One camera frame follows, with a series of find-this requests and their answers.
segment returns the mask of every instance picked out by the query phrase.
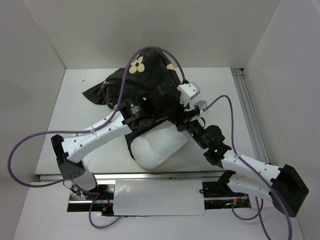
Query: dark towel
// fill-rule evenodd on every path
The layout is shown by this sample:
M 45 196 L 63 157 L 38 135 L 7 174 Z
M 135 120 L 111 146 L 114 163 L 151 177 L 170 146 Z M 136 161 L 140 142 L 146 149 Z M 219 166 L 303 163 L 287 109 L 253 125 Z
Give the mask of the dark towel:
M 124 71 L 124 68 L 118 69 L 103 82 L 83 92 L 83 95 L 94 104 L 108 105 L 109 108 L 113 109 L 118 101 Z M 151 93 L 160 83 L 173 84 L 175 86 L 180 84 L 174 66 L 162 51 L 155 49 L 142 51 L 136 60 L 131 63 L 125 78 L 122 102 L 128 98 Z M 125 136 L 133 159 L 130 148 L 132 141 L 162 122 L 156 122 L 150 128 L 135 131 Z

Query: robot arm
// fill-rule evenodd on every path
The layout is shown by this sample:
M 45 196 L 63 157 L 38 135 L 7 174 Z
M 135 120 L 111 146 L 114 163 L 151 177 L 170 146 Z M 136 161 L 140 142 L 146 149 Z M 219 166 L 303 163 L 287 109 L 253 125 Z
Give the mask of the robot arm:
M 97 131 L 95 129 L 105 123 L 114 112 L 85 129 L 91 133 L 66 137 L 54 135 L 51 143 L 63 179 L 72 180 L 85 191 L 98 191 L 94 175 L 83 162 L 87 154 L 117 137 L 150 127 L 156 121 L 168 120 L 175 112 L 183 111 L 199 93 L 200 89 L 194 83 L 181 84 L 177 88 L 160 84 L 150 95 L 141 95 L 123 102 L 111 123 Z
M 155 121 L 168 120 L 176 125 L 178 131 L 187 131 L 202 149 L 207 149 L 203 155 L 210 164 L 226 170 L 219 179 L 223 188 L 270 200 L 280 212 L 283 211 L 260 177 L 239 160 L 241 156 L 279 194 L 290 217 L 295 217 L 309 193 L 296 170 L 289 165 L 280 168 L 240 153 L 235 155 L 232 148 L 223 143 L 225 137 L 218 126 L 210 125 L 204 129 L 198 122 L 204 101 L 196 103 L 194 109 L 185 111 L 190 100 L 199 93 L 200 89 L 194 83 L 181 84 L 177 88 L 161 84 L 150 95 L 123 102 L 111 123 L 100 130 L 95 131 L 95 128 L 101 126 L 111 114 L 86 129 L 91 133 L 53 136 L 51 142 L 63 179 L 74 181 L 85 191 L 98 192 L 96 179 L 84 165 L 83 158 L 117 137 L 150 127 Z

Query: white cushion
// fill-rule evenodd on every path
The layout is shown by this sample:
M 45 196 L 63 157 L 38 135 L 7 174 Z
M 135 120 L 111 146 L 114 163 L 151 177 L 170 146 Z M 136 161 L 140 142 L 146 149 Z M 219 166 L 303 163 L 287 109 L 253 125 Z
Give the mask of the white cushion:
M 187 140 L 185 132 L 177 131 L 173 123 L 166 121 L 134 139 L 131 151 L 141 167 L 153 169 L 178 151 Z

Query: wire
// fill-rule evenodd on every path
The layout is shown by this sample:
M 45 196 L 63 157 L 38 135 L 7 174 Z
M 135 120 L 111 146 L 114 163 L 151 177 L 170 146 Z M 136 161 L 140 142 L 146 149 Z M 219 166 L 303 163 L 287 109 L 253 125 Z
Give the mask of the wire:
M 180 63 L 178 62 L 178 60 L 176 59 L 176 57 L 170 53 L 169 51 L 165 50 L 164 48 L 162 47 L 158 47 L 158 46 L 146 46 L 146 47 L 143 47 L 141 49 L 139 49 L 138 51 L 136 51 L 132 57 L 130 58 L 130 60 L 128 61 L 127 65 L 125 66 L 125 69 L 124 69 L 124 73 L 123 73 L 123 76 L 122 76 L 122 82 L 121 82 L 121 88 L 120 88 L 120 92 L 119 92 L 119 97 L 118 97 L 118 101 L 116 103 L 116 106 L 115 106 L 115 109 L 114 111 L 112 112 L 112 115 L 109 117 L 109 119 L 102 125 L 96 127 L 94 129 L 94 131 L 98 131 L 102 128 L 104 128 L 105 126 L 107 126 L 111 120 L 114 118 L 114 116 L 116 115 L 117 111 L 119 110 L 119 106 L 120 106 L 120 103 L 122 101 L 122 97 L 123 97 L 123 93 L 124 93 L 124 88 L 125 88 L 125 82 L 126 82 L 126 76 L 128 74 L 128 70 L 131 66 L 131 62 L 134 60 L 134 58 L 142 51 L 144 50 L 149 50 L 149 49 L 156 49 L 156 50 L 160 50 L 166 54 L 168 54 L 176 63 L 176 65 L 178 66 L 180 72 L 181 72 L 181 75 L 182 75 L 182 82 L 186 81 L 186 76 L 185 76 L 185 73 L 180 65 Z M 25 138 L 21 139 L 14 147 L 13 149 L 11 150 L 10 154 L 9 154 L 9 157 L 8 157 L 8 161 L 7 161 L 7 170 L 10 174 L 10 176 L 12 177 L 13 180 L 15 180 L 18 184 L 21 184 L 23 186 L 26 186 L 26 187 L 29 187 L 29 188 L 43 188 L 43 187 L 48 187 L 48 186 L 52 186 L 52 185 L 55 185 L 55 184 L 58 184 L 58 183 L 61 183 L 63 180 L 58 180 L 58 181 L 54 181 L 54 182 L 50 182 L 50 183 L 46 183 L 46 184 L 43 184 L 43 185 L 33 185 L 33 184 L 29 184 L 29 183 L 26 183 L 26 182 L 23 182 L 21 181 L 19 178 L 16 177 L 16 175 L 14 174 L 14 172 L 12 171 L 12 167 L 11 167 L 11 162 L 12 162 L 12 158 L 13 158 L 13 155 L 15 153 L 15 151 L 17 150 L 17 148 L 23 144 L 25 141 L 29 140 L 29 139 L 32 139 L 34 137 L 37 137 L 37 136 L 41 136 L 41 135 L 47 135 L 47 134 L 90 134 L 92 130 L 50 130 L 50 131 L 41 131 L 41 132 L 37 132 L 37 133 L 34 133 L 34 134 L 31 134 L 29 136 L 26 136 Z
M 242 197 L 244 197 L 245 195 L 243 193 L 241 193 L 241 196 L 236 198 L 234 201 L 237 203 L 237 202 L 240 202 L 242 200 Z
M 108 205 L 112 205 L 112 204 L 110 203 L 110 200 L 109 200 L 107 194 L 104 194 L 104 196 L 105 196 L 105 199 L 108 201 Z
M 258 198 L 257 198 L 257 197 L 255 197 L 255 203 L 256 203 L 257 208 L 259 209 L 259 202 L 258 202 Z M 261 223 L 261 227 L 262 227 L 262 230 L 263 230 L 266 238 L 267 238 L 268 240 L 272 240 L 271 237 L 269 236 L 267 230 L 266 230 L 265 223 L 264 223 L 264 221 L 263 221 L 263 219 L 262 219 L 261 211 L 258 211 L 257 214 L 258 214 L 258 216 L 259 216 L 259 220 L 260 220 L 260 223 Z
M 104 199 L 102 198 L 102 195 L 101 194 L 99 194 L 100 195 L 100 199 L 101 199 L 101 205 L 102 205 L 102 207 L 105 207 L 105 205 L 104 205 Z
M 97 225 L 95 225 L 94 222 L 92 221 L 92 218 L 91 218 L 91 211 L 92 211 L 92 207 L 93 207 L 95 201 L 97 200 L 98 196 L 99 196 L 99 193 L 96 194 L 95 198 L 92 200 L 92 203 L 90 204 L 89 222 L 96 229 L 106 229 L 106 228 L 111 227 L 112 225 L 114 225 L 116 222 L 118 222 L 121 219 L 122 216 L 118 216 L 113 222 L 109 223 L 108 225 L 105 225 L 105 226 L 97 226 Z
M 231 102 L 231 99 L 229 96 L 223 94 L 219 97 L 217 97 L 212 103 L 210 103 L 203 111 L 207 111 L 212 105 L 214 105 L 218 100 L 222 99 L 222 98 L 226 98 L 229 102 L 229 106 L 230 106 L 230 113 L 231 113 L 231 144 L 232 144 L 232 148 L 233 148 L 233 151 L 235 153 L 235 155 L 238 155 L 238 152 L 236 150 L 236 147 L 235 147 L 235 124 L 234 124 L 234 109 L 233 109 L 233 106 L 232 106 L 232 102 Z M 292 239 L 292 224 L 291 224 L 291 220 L 290 220 L 290 217 L 289 217 L 289 213 L 283 203 L 283 201 L 280 199 L 278 193 L 271 187 L 271 185 L 267 182 L 267 180 L 261 175 L 259 174 L 259 172 L 253 167 L 251 166 L 249 163 L 247 163 L 241 156 L 239 156 L 239 160 L 241 162 L 243 162 L 248 168 L 250 168 L 255 174 L 258 175 L 258 177 L 265 183 L 265 185 L 270 189 L 271 191 L 271 194 L 276 198 L 276 200 L 278 201 L 281 209 L 283 210 L 283 213 L 285 215 L 285 218 L 286 218 L 286 221 L 287 221 L 287 224 L 288 224 L 288 240 L 291 240 Z M 266 231 L 266 229 L 264 228 L 264 223 L 263 223 L 263 220 L 262 218 L 260 218 L 260 223 L 261 223 L 261 226 L 262 226 L 262 229 L 263 229 L 263 232 L 264 234 L 268 237 L 268 233 Z
M 252 217 L 249 217 L 249 218 L 244 218 L 242 216 L 239 216 L 238 214 L 236 214 L 235 212 L 235 206 L 233 205 L 231 210 L 233 212 L 233 214 L 238 218 L 238 219 L 241 219 L 241 220 L 244 220 L 244 221 L 250 221 L 250 220 L 253 220 L 253 219 L 256 219 L 258 216 L 259 216 L 259 213 L 261 214 L 261 211 L 262 211 L 262 208 L 264 207 L 264 200 L 261 199 L 261 206 L 257 205 L 257 209 L 258 209 L 258 212 L 256 215 L 252 216 Z
M 203 121 L 203 128 L 206 126 L 206 120 L 203 117 L 200 117 L 200 119 Z
M 74 194 L 77 194 L 77 191 L 72 189 L 71 187 L 68 187 L 65 185 L 65 180 L 63 180 L 62 185 L 65 186 L 67 189 L 69 189 L 71 192 L 73 192 Z

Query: purple cable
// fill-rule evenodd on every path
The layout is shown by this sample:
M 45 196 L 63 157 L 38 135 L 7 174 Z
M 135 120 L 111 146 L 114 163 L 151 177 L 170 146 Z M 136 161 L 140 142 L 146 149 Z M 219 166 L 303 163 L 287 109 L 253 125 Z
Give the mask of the purple cable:
M 254 215 L 254 216 L 252 216 L 252 217 L 249 217 L 249 218 L 244 218 L 244 217 L 241 217 L 241 216 L 239 216 L 238 214 L 236 214 L 235 209 L 234 209 L 234 208 L 235 208 L 235 205 L 232 205 L 231 210 L 232 210 L 233 214 L 234 214 L 238 219 L 241 219 L 241 220 L 244 220 L 244 221 L 250 221 L 250 220 L 256 219 L 256 218 L 259 216 L 259 214 L 261 214 L 261 211 L 262 211 L 263 207 L 264 207 L 264 200 L 261 199 L 261 206 L 259 207 L 259 205 L 257 205 L 257 209 L 258 209 L 257 214 Z
M 255 197 L 255 203 L 256 203 L 257 208 L 259 209 L 259 202 L 258 202 L 258 198 L 257 198 L 257 197 Z M 262 216 L 261 216 L 261 211 L 258 211 L 257 214 L 258 214 L 258 216 L 259 216 L 259 220 L 260 220 L 260 223 L 261 223 L 261 227 L 262 227 L 262 230 L 263 230 L 266 238 L 267 238 L 268 240 L 272 240 L 271 237 L 269 236 L 268 232 L 267 232 L 266 227 L 265 227 L 265 223 L 264 223 L 264 221 L 263 221 L 263 219 L 262 219 Z
M 105 226 L 97 226 L 97 225 L 95 225 L 94 222 L 92 221 L 92 218 L 91 218 L 91 212 L 92 212 L 92 207 L 93 207 L 95 201 L 97 200 L 97 198 L 99 197 L 100 193 L 98 193 L 98 192 L 86 191 L 86 190 L 84 190 L 83 188 L 81 188 L 79 185 L 77 185 L 76 183 L 73 183 L 73 184 L 76 185 L 76 187 L 77 187 L 78 189 L 80 189 L 81 192 L 83 192 L 83 193 L 90 194 L 90 195 L 96 195 L 96 196 L 94 197 L 94 199 L 92 200 L 92 202 L 91 202 L 91 204 L 90 204 L 90 207 L 89 207 L 89 222 L 90 222 L 90 224 L 91 224 L 94 228 L 96 228 L 96 229 L 106 229 L 106 228 L 108 228 L 108 227 L 111 227 L 112 225 L 114 225 L 116 222 L 118 222 L 118 221 L 121 219 L 121 216 L 118 216 L 118 217 L 116 218 L 116 220 L 114 220 L 113 222 L 109 223 L 108 225 L 105 225 Z
M 229 102 L 229 106 L 230 106 L 230 112 L 231 112 L 231 144 L 232 144 L 232 148 L 233 148 L 233 151 L 235 153 L 235 155 L 238 155 L 238 152 L 236 150 L 236 147 L 235 147 L 235 134 L 234 134 L 234 131 L 235 131 L 235 126 L 234 126 L 234 109 L 233 109 L 233 106 L 232 106 L 232 102 L 231 102 L 231 99 L 230 97 L 228 97 L 227 95 L 221 95 L 219 97 L 217 97 L 212 103 L 209 104 L 209 106 L 207 106 L 203 111 L 207 111 L 213 104 L 215 104 L 219 99 L 221 98 L 226 98 Z M 288 240 L 291 240 L 292 239 L 292 224 L 291 224 L 291 221 L 290 221 L 290 217 L 289 217 L 289 213 L 284 205 L 284 203 L 282 202 L 282 200 L 280 199 L 278 193 L 271 187 L 271 185 L 267 182 L 267 180 L 261 176 L 261 174 L 259 174 L 259 172 L 253 167 L 251 166 L 249 163 L 247 163 L 241 156 L 239 156 L 239 159 L 241 162 L 243 162 L 248 168 L 250 168 L 255 174 L 257 174 L 259 176 L 259 178 L 265 183 L 265 185 L 270 189 L 272 195 L 276 198 L 276 200 L 278 201 L 280 207 L 282 208 L 283 210 L 283 213 L 285 215 L 285 218 L 286 218 L 286 221 L 288 223 L 288 231 L 289 231 L 289 234 L 288 234 Z M 262 229 L 264 231 L 264 234 L 267 236 L 267 238 L 269 237 L 267 231 L 266 231 L 266 228 L 264 227 L 264 223 L 262 221 L 262 218 L 260 217 L 260 222 L 261 222 L 261 226 L 262 226 Z
M 130 60 L 128 61 L 127 65 L 125 66 L 125 69 L 124 69 L 124 73 L 123 73 L 123 76 L 122 76 L 122 82 L 121 82 L 121 88 L 120 88 L 120 92 L 119 92 L 119 98 L 118 98 L 118 101 L 116 103 L 116 106 L 115 106 L 115 109 L 112 113 L 112 115 L 110 116 L 110 118 L 102 125 L 96 127 L 94 129 L 94 131 L 98 131 L 102 128 L 104 128 L 106 125 L 108 125 L 111 120 L 114 118 L 114 116 L 116 115 L 116 112 L 119 110 L 119 106 L 120 106 L 120 103 L 122 101 L 122 96 L 123 96 L 123 93 L 124 93 L 124 88 L 125 88 L 125 82 L 126 82 L 126 76 L 128 74 L 128 70 L 130 68 L 130 65 L 131 65 L 131 62 L 135 59 L 135 57 L 141 52 L 141 51 L 144 51 L 144 50 L 148 50 L 148 49 L 156 49 L 156 50 L 160 50 L 162 52 L 165 52 L 166 54 L 168 54 L 174 61 L 175 63 L 177 64 L 180 72 L 181 72 L 181 75 L 182 75 L 182 81 L 186 80 L 186 76 L 185 76 L 185 73 L 180 65 L 180 63 L 178 62 L 178 60 L 176 59 L 176 57 L 170 53 L 169 51 L 165 50 L 164 48 L 162 47 L 158 47 L 158 46 L 146 46 L 146 47 L 143 47 L 141 49 L 139 49 L 138 51 L 136 51 L 133 56 L 130 58 Z M 26 182 L 23 182 L 21 181 L 20 179 L 18 179 L 15 174 L 13 173 L 12 171 L 12 168 L 11 168 L 11 162 L 12 162 L 12 158 L 13 158 L 13 155 L 15 153 L 15 151 L 17 150 L 17 148 L 23 144 L 25 141 L 31 139 L 31 138 L 34 138 L 34 137 L 37 137 L 37 136 L 40 136 L 40 135 L 47 135 L 47 134 L 90 134 L 91 133 L 91 130 L 80 130 L 80 131 L 71 131 L 71 130 L 51 130 L 51 131 L 41 131 L 41 132 L 37 132 L 37 133 L 34 133 L 34 134 L 31 134 L 29 136 L 26 136 L 25 138 L 21 139 L 14 147 L 13 149 L 11 150 L 10 154 L 9 154 L 9 157 L 8 157 L 8 161 L 7 161 L 7 169 L 8 169 L 8 172 L 10 174 L 10 176 L 12 177 L 13 180 L 15 180 L 18 184 L 21 184 L 23 186 L 26 186 L 26 187 L 30 187 L 30 188 L 42 188 L 42 187 L 48 187 L 48 186 L 52 186 L 54 184 L 58 184 L 58 183 L 61 183 L 63 182 L 63 180 L 58 180 L 58 181 L 54 181 L 54 182 L 51 182 L 51 183 L 47 183 L 47 184 L 43 184 L 43 185 L 32 185 L 32 184 L 29 184 L 29 183 L 26 183 Z

